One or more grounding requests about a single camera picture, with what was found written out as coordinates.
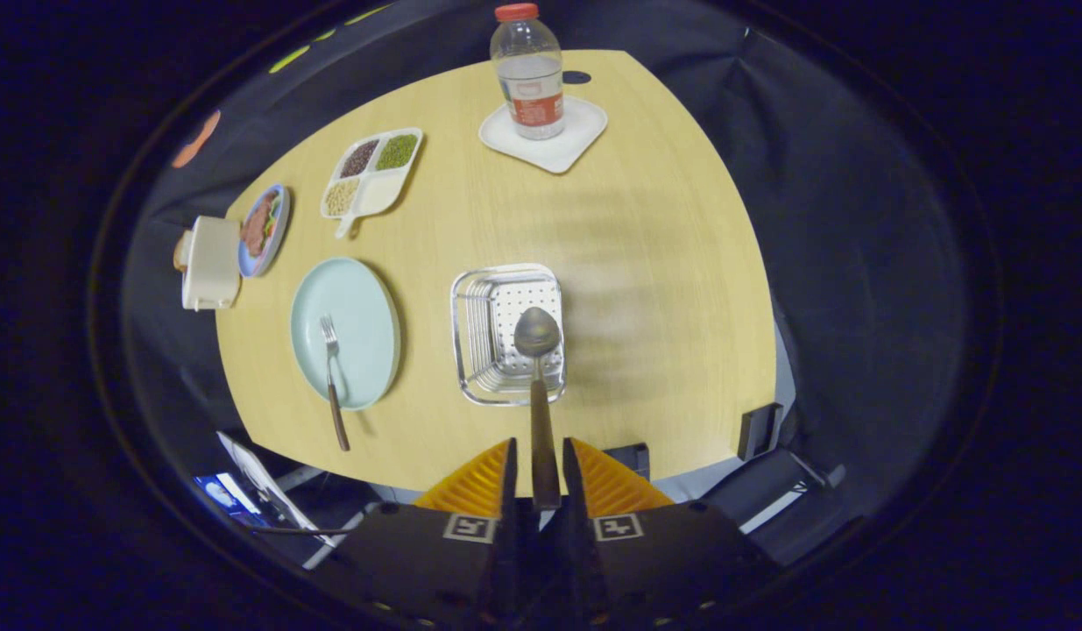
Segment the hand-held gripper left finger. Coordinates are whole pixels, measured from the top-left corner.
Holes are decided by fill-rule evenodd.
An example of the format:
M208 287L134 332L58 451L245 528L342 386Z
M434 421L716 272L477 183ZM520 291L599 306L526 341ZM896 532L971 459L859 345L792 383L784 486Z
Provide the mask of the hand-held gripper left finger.
M518 595L517 443L500 441L412 503L383 500L313 571L349 630L497 630Z

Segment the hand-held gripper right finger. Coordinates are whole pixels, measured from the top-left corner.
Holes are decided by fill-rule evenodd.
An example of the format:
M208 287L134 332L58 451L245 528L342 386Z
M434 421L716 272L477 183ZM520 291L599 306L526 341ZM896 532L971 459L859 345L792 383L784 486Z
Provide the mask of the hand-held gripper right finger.
M664 492L565 439L563 507L541 533L544 630L758 627L780 565L711 495Z

